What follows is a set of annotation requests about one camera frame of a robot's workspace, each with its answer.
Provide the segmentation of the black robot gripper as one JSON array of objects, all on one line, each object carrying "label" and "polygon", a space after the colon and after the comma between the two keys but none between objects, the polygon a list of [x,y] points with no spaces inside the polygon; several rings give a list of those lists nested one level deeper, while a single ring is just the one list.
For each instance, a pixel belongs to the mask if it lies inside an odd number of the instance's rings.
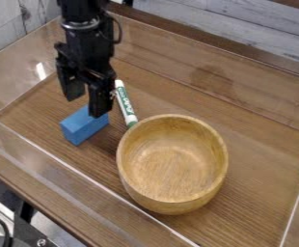
[{"label": "black robot gripper", "polygon": [[85,94],[84,83],[78,79],[88,73],[98,79],[88,84],[89,115],[98,118],[112,110],[113,80],[116,72],[110,66],[114,53],[114,19],[110,15],[60,20],[65,42],[57,42],[54,49],[56,74],[61,92],[68,101]]}]

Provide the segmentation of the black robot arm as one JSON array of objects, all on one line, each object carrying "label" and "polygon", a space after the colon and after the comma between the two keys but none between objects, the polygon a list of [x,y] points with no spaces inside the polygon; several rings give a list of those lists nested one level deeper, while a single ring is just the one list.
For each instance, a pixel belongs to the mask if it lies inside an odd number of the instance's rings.
[{"label": "black robot arm", "polygon": [[88,112],[101,117],[112,109],[116,72],[109,60],[114,52],[109,0],[56,0],[65,42],[54,44],[56,75],[68,101],[89,94]]}]

